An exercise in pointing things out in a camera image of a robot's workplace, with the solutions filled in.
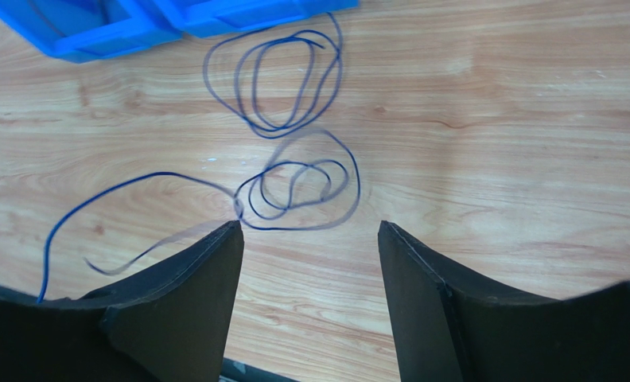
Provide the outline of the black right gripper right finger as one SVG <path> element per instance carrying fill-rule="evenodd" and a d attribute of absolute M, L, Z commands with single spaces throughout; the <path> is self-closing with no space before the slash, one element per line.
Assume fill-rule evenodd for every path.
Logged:
<path fill-rule="evenodd" d="M 384 221 L 379 257 L 404 381 L 630 381 L 630 281 L 568 299 L 514 288 Z"/>

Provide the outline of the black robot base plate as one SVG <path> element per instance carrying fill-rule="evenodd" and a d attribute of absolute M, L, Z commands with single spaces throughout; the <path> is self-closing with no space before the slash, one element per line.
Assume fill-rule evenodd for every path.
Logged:
<path fill-rule="evenodd" d="M 297 382 L 289 377 L 256 368 L 229 358 L 223 359 L 219 381 L 225 382 Z"/>

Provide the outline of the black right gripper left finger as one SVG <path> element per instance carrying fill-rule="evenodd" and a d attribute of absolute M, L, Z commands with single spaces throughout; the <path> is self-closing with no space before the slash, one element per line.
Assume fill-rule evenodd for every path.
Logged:
<path fill-rule="evenodd" d="M 82 298 L 0 286 L 0 381 L 216 381 L 243 262 L 229 221 Z"/>

